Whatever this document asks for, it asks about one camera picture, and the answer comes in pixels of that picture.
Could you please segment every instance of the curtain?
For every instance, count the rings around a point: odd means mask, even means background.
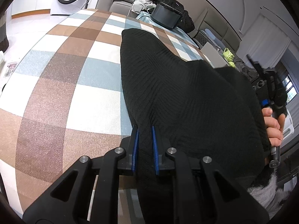
[[[254,31],[256,36],[242,59],[249,65],[246,58],[246,54],[249,54],[253,60],[259,61],[262,67],[275,67],[289,47],[291,39],[266,17],[260,16],[258,22]]]

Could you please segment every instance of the window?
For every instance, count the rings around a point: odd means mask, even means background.
[[[289,103],[296,95],[297,95],[297,91],[296,88],[294,87],[290,75],[287,75],[284,80],[282,81],[283,86],[286,89],[286,92],[288,94],[288,99],[287,99],[287,103]]]

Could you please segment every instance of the white cloth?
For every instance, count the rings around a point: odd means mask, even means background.
[[[132,12],[139,14],[142,10],[147,10],[149,8],[155,8],[156,4],[153,4],[149,0],[137,0],[134,1],[132,6]]]

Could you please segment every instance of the blue gripper pad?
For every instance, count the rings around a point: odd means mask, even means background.
[[[132,172],[134,173],[137,166],[137,152],[138,152],[138,144],[139,144],[139,129],[136,132],[134,148],[133,148],[133,155],[132,155]]]
[[[158,147],[157,147],[156,132],[154,126],[152,126],[152,148],[153,148],[156,175],[159,175]]]

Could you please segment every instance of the green mug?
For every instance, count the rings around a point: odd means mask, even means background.
[[[222,55],[228,62],[232,62],[235,57],[234,54],[231,53],[231,51],[228,48],[224,49],[224,52]]]

